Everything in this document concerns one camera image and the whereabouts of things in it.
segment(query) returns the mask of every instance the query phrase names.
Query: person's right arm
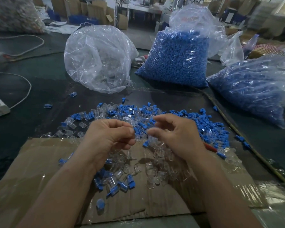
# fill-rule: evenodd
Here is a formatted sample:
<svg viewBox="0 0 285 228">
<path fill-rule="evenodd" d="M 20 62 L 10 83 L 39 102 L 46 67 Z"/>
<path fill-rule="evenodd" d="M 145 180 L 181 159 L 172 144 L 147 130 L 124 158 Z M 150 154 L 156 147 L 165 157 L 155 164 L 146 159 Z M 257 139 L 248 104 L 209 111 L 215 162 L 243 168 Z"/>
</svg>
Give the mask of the person's right arm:
<svg viewBox="0 0 285 228">
<path fill-rule="evenodd" d="M 173 114 L 157 115 L 153 119 L 157 121 L 156 127 L 147 134 L 165 142 L 192 167 L 211 227 L 262 228 L 234 190 L 220 163 L 204 147 L 195 122 Z"/>
</svg>

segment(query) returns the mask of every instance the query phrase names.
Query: person's right hand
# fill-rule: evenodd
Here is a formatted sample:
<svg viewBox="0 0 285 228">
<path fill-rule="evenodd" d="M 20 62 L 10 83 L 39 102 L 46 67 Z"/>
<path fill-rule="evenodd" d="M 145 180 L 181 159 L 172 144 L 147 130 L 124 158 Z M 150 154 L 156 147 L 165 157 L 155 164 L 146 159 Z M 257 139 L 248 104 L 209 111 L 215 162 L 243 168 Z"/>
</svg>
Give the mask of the person's right hand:
<svg viewBox="0 0 285 228">
<path fill-rule="evenodd" d="M 186 161 L 205 152 L 196 124 L 191 119 L 181 118 L 174 114 L 154 116 L 155 126 L 147 134 L 163 141 L 168 147 Z"/>
</svg>

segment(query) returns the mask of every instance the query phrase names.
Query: forearm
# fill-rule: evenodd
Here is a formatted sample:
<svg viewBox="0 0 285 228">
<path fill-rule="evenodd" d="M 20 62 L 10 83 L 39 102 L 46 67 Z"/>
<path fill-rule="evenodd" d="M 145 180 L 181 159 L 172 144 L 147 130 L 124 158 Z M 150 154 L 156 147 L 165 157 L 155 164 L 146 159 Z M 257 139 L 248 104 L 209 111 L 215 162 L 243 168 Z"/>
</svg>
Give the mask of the forearm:
<svg viewBox="0 0 285 228">
<path fill-rule="evenodd" d="M 205 150 L 190 164 L 197 177 L 211 227 L 261 228 L 244 200 L 236 193 L 220 163 Z"/>
<path fill-rule="evenodd" d="M 95 175 L 75 155 L 51 178 L 17 228 L 74 227 Z"/>
</svg>

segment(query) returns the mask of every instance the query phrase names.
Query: person's left arm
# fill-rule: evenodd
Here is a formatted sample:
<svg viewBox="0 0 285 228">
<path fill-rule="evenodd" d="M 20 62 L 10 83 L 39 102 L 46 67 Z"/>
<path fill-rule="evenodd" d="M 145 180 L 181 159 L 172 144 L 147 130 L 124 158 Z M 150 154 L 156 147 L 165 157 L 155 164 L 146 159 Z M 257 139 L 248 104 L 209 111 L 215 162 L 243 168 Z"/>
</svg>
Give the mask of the person's left arm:
<svg viewBox="0 0 285 228">
<path fill-rule="evenodd" d="M 74 227 L 96 171 L 114 149 L 130 149 L 134 130 L 126 122 L 93 122 L 73 156 L 51 178 L 16 228 Z"/>
</svg>

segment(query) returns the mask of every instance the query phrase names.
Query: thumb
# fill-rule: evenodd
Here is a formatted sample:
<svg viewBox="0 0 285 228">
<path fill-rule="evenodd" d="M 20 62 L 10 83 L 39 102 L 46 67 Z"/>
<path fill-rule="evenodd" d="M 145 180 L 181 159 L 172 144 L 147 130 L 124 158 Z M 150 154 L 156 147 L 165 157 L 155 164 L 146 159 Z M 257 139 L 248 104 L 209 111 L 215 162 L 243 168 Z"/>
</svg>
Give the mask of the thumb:
<svg viewBox="0 0 285 228">
<path fill-rule="evenodd" d="M 134 135 L 134 129 L 125 126 L 111 128 L 109 131 L 113 142 L 117 142 L 122 138 L 131 138 Z"/>
<path fill-rule="evenodd" d="M 153 127 L 147 130 L 147 134 L 150 136 L 156 137 L 165 143 L 169 140 L 168 137 L 170 135 L 169 132 L 164 131 L 160 128 L 156 128 L 156 127 Z"/>
</svg>

